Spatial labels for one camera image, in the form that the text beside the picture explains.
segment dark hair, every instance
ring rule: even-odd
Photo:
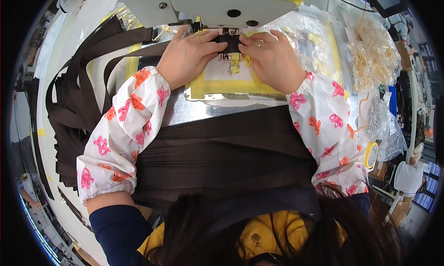
[[[400,265],[398,230],[385,223],[388,208],[370,193],[370,221],[350,198],[334,188],[324,187],[318,195],[322,220],[298,251],[288,239],[287,229],[279,233],[273,224],[277,247],[284,265]],[[240,236],[250,219],[245,219],[218,232],[209,233],[211,204],[201,195],[180,196],[165,217],[163,245],[146,249],[145,257],[154,265],[245,266],[246,252]],[[347,235],[341,245],[338,222]]]

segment woman's left hand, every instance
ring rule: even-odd
[[[174,90],[193,80],[201,73],[209,60],[217,57],[228,43],[212,42],[218,30],[203,31],[182,38],[187,26],[183,26],[173,37],[162,55],[156,69]]]

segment window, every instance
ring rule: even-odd
[[[413,202],[422,208],[426,209],[430,213],[433,213],[435,209],[434,202],[436,197],[436,191],[438,190],[438,182],[441,174],[441,167],[433,162],[428,162],[424,167],[423,177],[426,180],[426,187],[422,193],[415,195]]]

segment woman's right hand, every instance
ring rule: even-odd
[[[239,44],[239,51],[252,58],[251,66],[263,83],[291,94],[299,88],[307,73],[297,60],[287,37],[277,30],[270,30],[270,33],[278,40],[268,32],[255,33],[250,37],[240,36],[242,44]]]

